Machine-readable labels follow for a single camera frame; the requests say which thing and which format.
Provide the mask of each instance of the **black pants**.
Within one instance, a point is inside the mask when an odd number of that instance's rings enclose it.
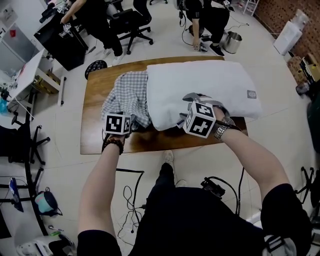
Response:
[[[123,53],[122,46],[117,34],[109,27],[107,18],[94,17],[87,18],[90,22],[84,22],[83,25],[88,33],[103,43],[104,49],[114,51],[115,56]]]
[[[146,199],[146,207],[157,203],[158,199],[164,194],[169,193],[175,189],[175,176],[170,164],[164,163],[161,167],[159,177],[155,181],[155,185],[152,188],[148,198]]]
[[[186,16],[192,22],[190,12],[187,11]],[[224,35],[229,16],[230,13],[225,8],[205,7],[200,13],[199,31],[207,29],[211,33],[211,41],[218,44]]]

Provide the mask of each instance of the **floor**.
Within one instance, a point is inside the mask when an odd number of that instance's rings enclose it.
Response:
[[[172,56],[214,55],[195,52],[191,46],[183,43],[179,26],[178,11],[172,3],[155,1],[148,5],[152,16],[151,32],[146,35],[154,40],[149,45],[143,39],[135,39],[131,55],[125,55],[122,63]],[[254,120],[246,118],[249,136],[274,153],[289,177],[294,188],[299,188],[305,181],[300,168],[315,165],[315,153],[306,118],[308,100],[297,95],[296,82],[287,68],[284,58],[273,47],[274,38],[253,17],[232,12],[226,28],[239,26],[239,22],[249,26],[233,27],[231,30],[241,34],[243,42],[236,54],[226,53],[227,61],[239,62],[253,80],[261,100],[263,115]],[[96,40],[85,38],[89,48]],[[192,37],[184,33],[184,40],[191,43]],[[126,51],[128,41],[122,42]],[[94,60],[100,59],[102,44],[97,42],[97,49],[88,54],[85,63],[69,72],[64,89],[64,105],[56,105],[55,96],[40,95],[35,107],[36,125],[42,125],[41,135],[50,136],[51,142],[43,146],[45,170],[39,188],[50,187],[58,201],[63,216],[45,219],[48,224],[64,230],[74,242],[77,242],[78,205],[82,187],[89,173],[95,166],[99,155],[80,155],[80,130],[83,99],[86,90],[84,72]],[[113,56],[106,59],[111,64]],[[204,177],[217,176],[234,188],[238,188],[242,166],[236,156],[225,144],[185,148],[174,150],[174,164],[179,179],[185,179],[190,187],[200,187]],[[138,191],[136,206],[146,202],[146,197],[155,183],[162,165],[162,152],[129,153],[120,157],[118,167],[132,170],[144,170]],[[124,186],[134,188],[138,175],[117,173],[112,217],[116,232],[127,214],[126,200],[123,197]],[[223,201],[234,211],[235,196],[229,188]],[[310,204],[305,208],[310,212]],[[241,185],[241,217],[247,220],[259,215],[261,208],[260,191],[257,183],[245,173]],[[120,237],[134,243],[136,232],[130,232],[132,223],[124,226]],[[131,245],[119,239],[123,255],[131,250]]]

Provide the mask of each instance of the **seated person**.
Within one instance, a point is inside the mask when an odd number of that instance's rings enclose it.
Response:
[[[221,109],[214,107],[213,110],[217,120],[225,120]],[[145,213],[129,255],[270,255],[266,252],[267,235],[284,239],[287,252],[296,251],[281,254],[281,249],[285,249],[281,247],[272,255],[307,255],[311,245],[311,223],[279,160],[238,130],[227,128],[216,135],[235,153],[259,185],[263,230],[234,214],[211,192],[175,186],[174,155],[167,150],[159,177],[146,200]],[[111,201],[125,136],[111,134],[107,141],[109,144],[105,144],[82,190],[78,256],[121,255]]]
[[[224,56],[219,43],[224,35],[229,20],[229,11],[225,8],[211,6],[211,0],[183,0],[187,18],[192,22],[193,47],[199,50],[200,33],[204,28],[211,33],[210,48],[220,56]]]
[[[104,0],[69,0],[69,5],[70,10],[63,16],[61,23],[68,23],[72,15],[75,15],[86,31],[103,43],[105,58],[113,50],[112,66],[118,65],[124,53],[117,34],[109,27]]]

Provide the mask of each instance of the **gray label tag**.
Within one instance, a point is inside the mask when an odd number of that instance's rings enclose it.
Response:
[[[247,94],[248,94],[248,99],[256,99],[257,98],[257,94],[254,90],[247,90]]]

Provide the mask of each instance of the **person in black clothing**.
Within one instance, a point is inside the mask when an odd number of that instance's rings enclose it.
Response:
[[[87,32],[103,43],[105,58],[113,50],[112,66],[118,65],[124,56],[123,49],[117,34],[109,27],[104,0],[70,0],[69,5],[61,23],[66,24],[75,15]]]
[[[222,110],[213,109],[217,120],[226,120]],[[175,187],[174,155],[167,150],[159,177],[146,200],[130,256],[257,256],[266,251],[267,235],[293,242],[296,254],[291,255],[308,253],[311,223],[279,160],[238,130],[227,128],[220,138],[259,185],[263,230],[232,213],[209,191]],[[78,256],[121,255],[111,218],[111,201],[121,148],[119,143],[123,143],[125,137],[111,135],[108,140],[113,142],[105,147],[82,190]]]
[[[200,46],[200,35],[206,28],[211,33],[210,48],[218,55],[224,56],[219,43],[224,35],[230,13],[226,8],[211,6],[211,0],[183,0],[185,1],[186,16],[192,22],[193,47]]]

